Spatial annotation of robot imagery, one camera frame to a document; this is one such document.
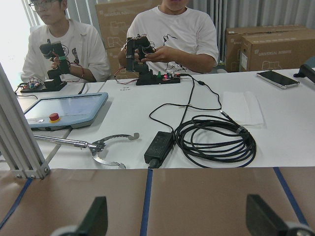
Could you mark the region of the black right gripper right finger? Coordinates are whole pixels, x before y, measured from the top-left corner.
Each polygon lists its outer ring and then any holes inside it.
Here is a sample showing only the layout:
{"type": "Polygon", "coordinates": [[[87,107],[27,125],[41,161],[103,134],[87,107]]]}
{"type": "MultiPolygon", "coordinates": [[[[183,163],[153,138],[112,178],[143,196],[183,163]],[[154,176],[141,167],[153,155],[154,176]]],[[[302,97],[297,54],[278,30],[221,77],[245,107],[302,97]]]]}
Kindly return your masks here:
{"type": "Polygon", "coordinates": [[[248,194],[246,226],[251,236],[285,236],[287,224],[257,194],[248,194]]]}

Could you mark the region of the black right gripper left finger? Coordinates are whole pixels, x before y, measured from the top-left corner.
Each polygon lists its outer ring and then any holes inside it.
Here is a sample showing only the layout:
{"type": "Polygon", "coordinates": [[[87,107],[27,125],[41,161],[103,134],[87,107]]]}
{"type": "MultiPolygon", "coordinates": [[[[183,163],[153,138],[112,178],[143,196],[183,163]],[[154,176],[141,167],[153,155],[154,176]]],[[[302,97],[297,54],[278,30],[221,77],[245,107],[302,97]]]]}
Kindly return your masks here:
{"type": "Polygon", "coordinates": [[[85,218],[76,229],[75,236],[105,236],[108,229],[107,200],[95,197],[85,218]]]}

